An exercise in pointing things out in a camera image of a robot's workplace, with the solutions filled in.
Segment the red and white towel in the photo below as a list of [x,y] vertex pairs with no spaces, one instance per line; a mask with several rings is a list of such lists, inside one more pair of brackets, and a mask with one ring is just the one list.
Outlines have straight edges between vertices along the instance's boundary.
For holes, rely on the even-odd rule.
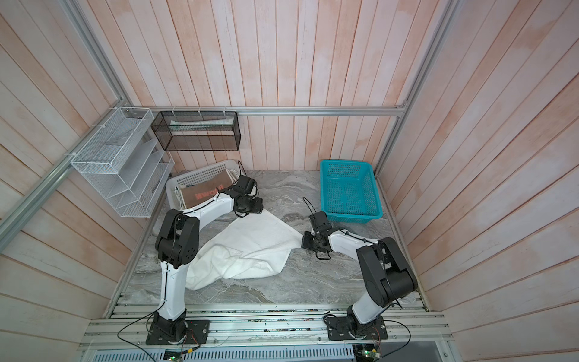
[[181,210],[198,206],[217,195],[219,190],[232,185],[232,179],[227,170],[223,170],[208,181],[197,185],[181,186],[176,193]]

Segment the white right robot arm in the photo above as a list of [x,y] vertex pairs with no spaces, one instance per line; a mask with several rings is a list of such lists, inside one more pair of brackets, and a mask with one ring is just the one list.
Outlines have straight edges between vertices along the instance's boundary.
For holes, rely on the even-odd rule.
[[323,253],[341,253],[359,262],[366,292],[348,308],[347,316],[331,323],[332,327],[361,333],[373,327],[378,317],[393,302],[416,291],[419,284],[398,243],[390,237],[364,238],[335,227],[323,211],[309,216],[312,226],[302,238],[302,248]]

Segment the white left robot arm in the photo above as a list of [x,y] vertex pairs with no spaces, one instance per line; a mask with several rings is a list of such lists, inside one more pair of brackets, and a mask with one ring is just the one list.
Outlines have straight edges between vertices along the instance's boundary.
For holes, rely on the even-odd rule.
[[187,335],[185,282],[189,264],[200,250],[200,230],[215,219],[235,213],[238,217],[260,214],[263,200],[256,181],[241,175],[202,205],[178,211],[169,210],[164,218],[155,250],[161,261],[161,301],[153,312],[152,334],[170,344]]

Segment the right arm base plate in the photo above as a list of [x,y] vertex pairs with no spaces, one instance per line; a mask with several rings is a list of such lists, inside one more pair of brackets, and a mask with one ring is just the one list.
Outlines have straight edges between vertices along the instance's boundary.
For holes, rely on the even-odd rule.
[[327,326],[330,341],[375,339],[382,341],[388,338],[384,319],[378,316],[368,324],[358,323],[353,316],[338,317],[332,314],[324,315],[323,322]]

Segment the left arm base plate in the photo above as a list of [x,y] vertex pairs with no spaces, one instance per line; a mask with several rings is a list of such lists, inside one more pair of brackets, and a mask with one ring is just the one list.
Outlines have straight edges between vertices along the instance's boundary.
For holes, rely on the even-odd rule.
[[175,321],[155,315],[146,345],[178,345],[190,343],[203,345],[210,330],[209,320],[186,320],[183,316]]

